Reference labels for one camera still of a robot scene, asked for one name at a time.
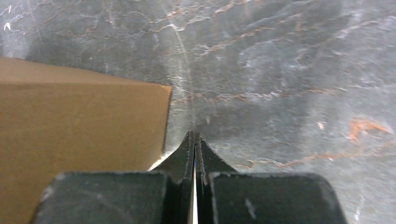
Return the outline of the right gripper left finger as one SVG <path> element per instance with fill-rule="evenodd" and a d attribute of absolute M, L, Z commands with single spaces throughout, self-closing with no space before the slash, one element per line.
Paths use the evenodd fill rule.
<path fill-rule="evenodd" d="M 33 224 L 193 223 L 194 132 L 147 172 L 66 172 L 44 190 Z"/>

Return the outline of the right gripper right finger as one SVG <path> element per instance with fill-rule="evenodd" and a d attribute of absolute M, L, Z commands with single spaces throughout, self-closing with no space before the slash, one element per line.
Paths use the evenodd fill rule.
<path fill-rule="evenodd" d="M 195 135 L 200 224 L 345 224 L 330 183 L 314 173 L 240 173 Z"/>

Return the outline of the brown cardboard box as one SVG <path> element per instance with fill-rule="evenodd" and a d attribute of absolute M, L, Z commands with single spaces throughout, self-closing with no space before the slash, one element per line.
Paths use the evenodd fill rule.
<path fill-rule="evenodd" d="M 147 170 L 163 154 L 171 87 L 0 59 L 0 221 L 26 224 L 53 176 Z"/>

